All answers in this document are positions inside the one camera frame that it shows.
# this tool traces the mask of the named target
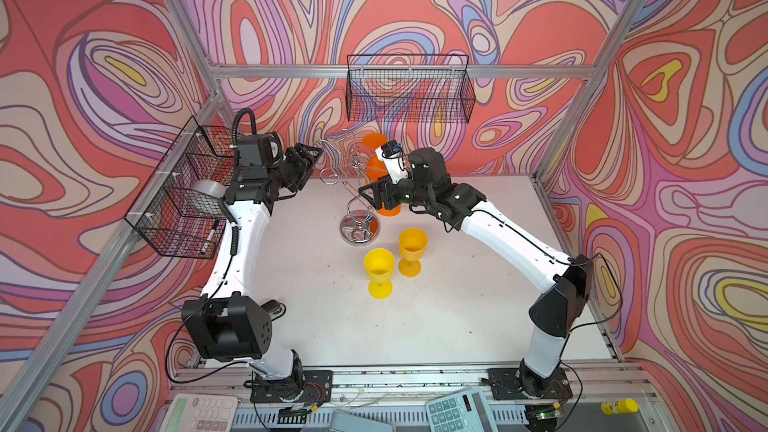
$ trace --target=perforated metal rail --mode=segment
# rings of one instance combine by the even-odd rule
[[[386,406],[386,407],[360,407],[321,408],[306,418],[305,424],[284,424],[277,420],[277,408],[259,408],[259,415],[264,424],[269,428],[318,428],[326,429],[331,423],[331,415],[335,410],[341,410],[362,418],[377,420],[395,427],[429,427],[429,417],[423,405],[417,406]],[[520,425],[527,424],[525,418],[525,406],[516,404],[491,405],[493,418],[496,425]],[[256,417],[254,409],[239,408],[232,422],[232,430],[252,430],[261,428],[261,423]]]

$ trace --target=blue calculator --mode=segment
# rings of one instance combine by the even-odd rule
[[[427,413],[432,432],[498,432],[479,387],[427,402]]]

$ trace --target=calculator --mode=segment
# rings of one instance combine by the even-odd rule
[[[432,432],[498,432],[479,387],[427,402],[427,414]]]
[[[168,407],[160,432],[230,432],[237,397],[178,394]]]

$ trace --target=glue stick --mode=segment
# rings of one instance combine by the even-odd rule
[[[632,399],[614,400],[613,402],[603,402],[600,404],[600,408],[603,409],[605,415],[614,414],[633,414],[640,408],[638,403]]]

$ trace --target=wire basket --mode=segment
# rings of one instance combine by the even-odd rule
[[[466,54],[352,54],[346,61],[348,120],[469,122],[475,89]]]
[[[216,197],[193,187],[204,178],[223,186],[232,182],[231,143],[227,128],[197,126],[157,195],[131,224],[159,255],[213,258],[216,254],[226,217]]]

